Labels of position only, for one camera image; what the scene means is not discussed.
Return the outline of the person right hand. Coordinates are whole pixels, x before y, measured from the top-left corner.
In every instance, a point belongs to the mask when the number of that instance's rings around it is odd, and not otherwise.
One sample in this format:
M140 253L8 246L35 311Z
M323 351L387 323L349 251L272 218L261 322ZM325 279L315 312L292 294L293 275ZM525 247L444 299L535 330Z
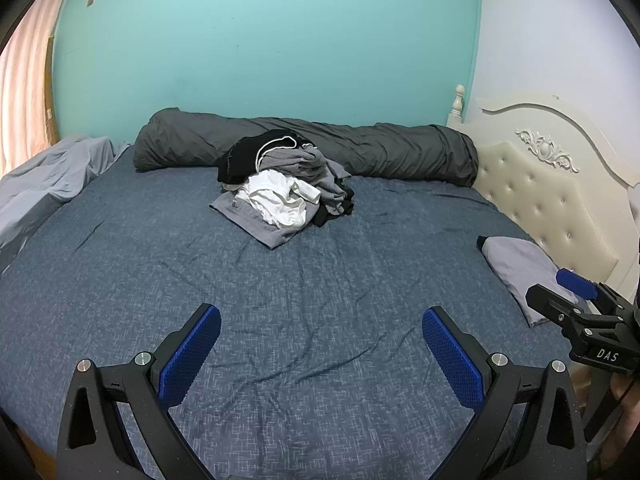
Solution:
M600 449L604 468L611 467L623 452L639 423L639 384L632 378L614 374L610 382L615 399L620 402L622 416L605 439Z

